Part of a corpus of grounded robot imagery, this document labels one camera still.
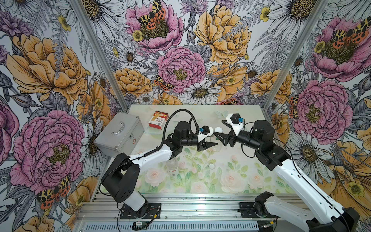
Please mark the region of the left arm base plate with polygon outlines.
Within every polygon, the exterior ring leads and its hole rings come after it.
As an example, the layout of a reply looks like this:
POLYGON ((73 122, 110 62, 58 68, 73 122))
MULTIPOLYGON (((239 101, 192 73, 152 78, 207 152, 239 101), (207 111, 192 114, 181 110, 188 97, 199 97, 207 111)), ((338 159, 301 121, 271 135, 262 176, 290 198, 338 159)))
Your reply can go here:
POLYGON ((120 219, 158 219, 161 214, 161 203, 145 203, 139 211, 134 211, 128 205, 123 204, 120 219))

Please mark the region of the clear bottle white label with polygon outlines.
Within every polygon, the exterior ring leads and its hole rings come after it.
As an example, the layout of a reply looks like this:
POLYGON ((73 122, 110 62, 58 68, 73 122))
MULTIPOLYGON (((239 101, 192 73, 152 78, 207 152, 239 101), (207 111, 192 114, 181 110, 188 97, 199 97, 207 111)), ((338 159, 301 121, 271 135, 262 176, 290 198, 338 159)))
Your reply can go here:
POLYGON ((171 177, 177 177, 179 174, 179 163, 177 158, 168 160, 166 162, 166 167, 171 177))

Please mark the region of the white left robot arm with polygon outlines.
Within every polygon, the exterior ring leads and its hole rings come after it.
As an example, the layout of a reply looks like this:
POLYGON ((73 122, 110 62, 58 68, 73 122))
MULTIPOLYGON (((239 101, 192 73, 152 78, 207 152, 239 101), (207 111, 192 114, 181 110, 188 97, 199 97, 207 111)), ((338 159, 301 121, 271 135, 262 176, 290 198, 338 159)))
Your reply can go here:
POLYGON ((213 134, 213 128, 208 126, 203 126, 193 133, 190 123, 181 121, 173 133, 163 137, 158 148, 131 157, 125 153, 117 155, 103 175, 101 184, 116 203, 123 204, 124 211, 142 218, 150 209, 146 198, 136 190, 140 173, 158 163, 176 158, 183 151, 183 147, 194 146, 197 151, 204 151, 216 146, 217 143, 206 141, 206 138, 213 134))

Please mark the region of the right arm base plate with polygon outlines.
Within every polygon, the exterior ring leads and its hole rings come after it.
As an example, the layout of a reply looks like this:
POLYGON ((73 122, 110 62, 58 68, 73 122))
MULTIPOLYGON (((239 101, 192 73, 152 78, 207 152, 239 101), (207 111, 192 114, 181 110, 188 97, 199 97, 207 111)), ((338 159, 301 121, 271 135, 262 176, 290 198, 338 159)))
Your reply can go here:
POLYGON ((275 215, 268 213, 266 208, 260 203, 241 202, 239 209, 242 218, 274 218, 275 215))

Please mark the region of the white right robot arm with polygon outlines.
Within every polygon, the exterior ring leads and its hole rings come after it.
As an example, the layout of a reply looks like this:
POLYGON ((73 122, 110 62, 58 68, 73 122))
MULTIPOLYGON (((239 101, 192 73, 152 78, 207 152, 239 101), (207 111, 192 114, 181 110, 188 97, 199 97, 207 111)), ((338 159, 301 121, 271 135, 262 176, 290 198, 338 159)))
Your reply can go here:
POLYGON ((308 207, 308 210, 299 208, 266 191, 255 198, 259 216, 282 218, 305 232, 355 231, 358 212, 336 202, 299 169, 292 156, 274 143, 275 129, 268 121, 257 120, 251 132, 244 129, 243 122, 234 124, 228 119, 223 124, 230 127, 230 133, 214 132, 223 145, 233 147, 240 143, 253 149, 261 164, 283 179, 308 207))

